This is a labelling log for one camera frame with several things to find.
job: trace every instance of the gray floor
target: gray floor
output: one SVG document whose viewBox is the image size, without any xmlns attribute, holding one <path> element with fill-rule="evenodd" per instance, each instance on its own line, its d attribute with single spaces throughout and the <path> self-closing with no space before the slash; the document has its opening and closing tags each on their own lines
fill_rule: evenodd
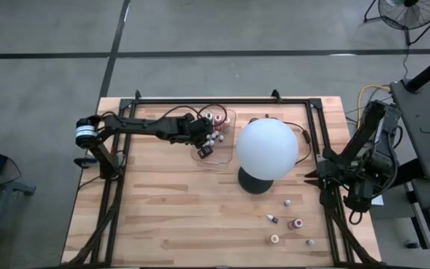
<svg viewBox="0 0 430 269">
<path fill-rule="evenodd" d="M 405 48 L 401 31 L 361 23 L 369 3 L 133 0 L 120 51 Z M 122 0 L 0 0 L 0 53 L 109 52 L 121 6 Z M 412 48 L 430 49 L 430 31 Z M 133 96 L 138 89 L 144 96 L 266 96 L 278 89 L 285 96 L 341 96 L 349 111 L 364 85 L 401 79 L 404 58 L 118 59 L 108 95 Z M 0 152 L 37 186 L 34 197 L 13 201 L 0 234 L 0 268 L 59 262 L 80 175 L 72 163 L 82 154 L 74 144 L 75 121 L 95 111 L 107 62 L 0 60 Z M 430 55 L 411 55 L 408 77 L 429 64 Z M 414 158 L 408 139 L 397 154 L 401 162 Z M 373 218 L 385 262 L 430 268 L 429 251 L 402 247 L 413 230 L 393 236 L 404 220 Z"/>
</svg>

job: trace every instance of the black lamp base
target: black lamp base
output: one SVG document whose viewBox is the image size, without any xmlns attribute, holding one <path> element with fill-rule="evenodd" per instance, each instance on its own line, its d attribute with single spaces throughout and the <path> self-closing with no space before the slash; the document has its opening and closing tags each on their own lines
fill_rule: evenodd
<svg viewBox="0 0 430 269">
<path fill-rule="evenodd" d="M 250 194 L 262 194 L 273 185 L 273 180 L 261 180 L 250 176 L 242 167 L 238 170 L 238 182 Z"/>
</svg>

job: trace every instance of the white sphere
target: white sphere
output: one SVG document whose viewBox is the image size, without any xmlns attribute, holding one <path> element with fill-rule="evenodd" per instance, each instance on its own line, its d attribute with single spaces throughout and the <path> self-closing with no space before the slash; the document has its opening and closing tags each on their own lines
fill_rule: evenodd
<svg viewBox="0 0 430 269">
<path fill-rule="evenodd" d="M 280 120 L 259 119 L 245 127 L 237 141 L 241 167 L 257 179 L 276 180 L 286 176 L 298 158 L 298 140 Z"/>
</svg>

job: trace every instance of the dark floor line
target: dark floor line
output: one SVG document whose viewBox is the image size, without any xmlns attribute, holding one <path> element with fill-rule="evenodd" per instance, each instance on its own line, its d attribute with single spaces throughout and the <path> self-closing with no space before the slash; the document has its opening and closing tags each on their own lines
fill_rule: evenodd
<svg viewBox="0 0 430 269">
<path fill-rule="evenodd" d="M 116 65 L 117 52 L 119 51 L 120 40 L 122 39 L 125 19 L 127 19 L 127 13 L 130 4 L 131 0 L 124 0 L 124 3 L 122 4 L 122 9 L 120 11 L 119 16 L 119 23 L 117 24 L 116 34 L 113 37 L 112 49 L 110 49 L 110 57 L 107 61 L 104 78 L 102 79 L 101 91 L 99 92 L 99 100 L 102 97 L 106 97 L 108 95 L 110 80 L 112 79 L 113 68 Z"/>
<path fill-rule="evenodd" d="M 81 59 L 109 57 L 109 52 L 0 53 L 0 59 Z"/>
<path fill-rule="evenodd" d="M 260 50 L 260 51 L 187 51 L 187 52 L 119 52 L 118 58 L 211 58 L 211 57 L 279 57 L 279 56 L 362 56 L 405 55 L 406 49 L 328 49 L 328 50 Z M 410 49 L 410 55 L 430 55 L 430 49 Z"/>
<path fill-rule="evenodd" d="M 120 38 L 114 39 L 113 48 L 119 48 Z M 73 52 L 73 53 L 4 53 L 0 59 L 77 59 L 109 58 L 107 67 L 116 58 L 211 58 L 211 57 L 281 57 L 281 56 L 369 56 L 405 55 L 406 49 L 315 49 L 315 50 L 238 50 L 238 51 L 185 51 L 185 52 Z M 430 49 L 410 49 L 410 55 L 430 55 Z"/>
</svg>

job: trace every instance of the fan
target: fan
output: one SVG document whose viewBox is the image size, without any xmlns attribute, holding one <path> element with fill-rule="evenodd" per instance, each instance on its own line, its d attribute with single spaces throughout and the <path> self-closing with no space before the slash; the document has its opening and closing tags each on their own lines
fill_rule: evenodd
<svg viewBox="0 0 430 269">
<path fill-rule="evenodd" d="M 382 19 L 392 28 L 403 30 L 408 46 L 416 43 L 430 29 L 430 0 L 378 0 L 379 17 L 367 18 L 368 12 L 376 0 L 364 14 L 364 22 L 374 19 Z M 429 26 L 413 42 L 409 36 L 409 30 Z"/>
</svg>

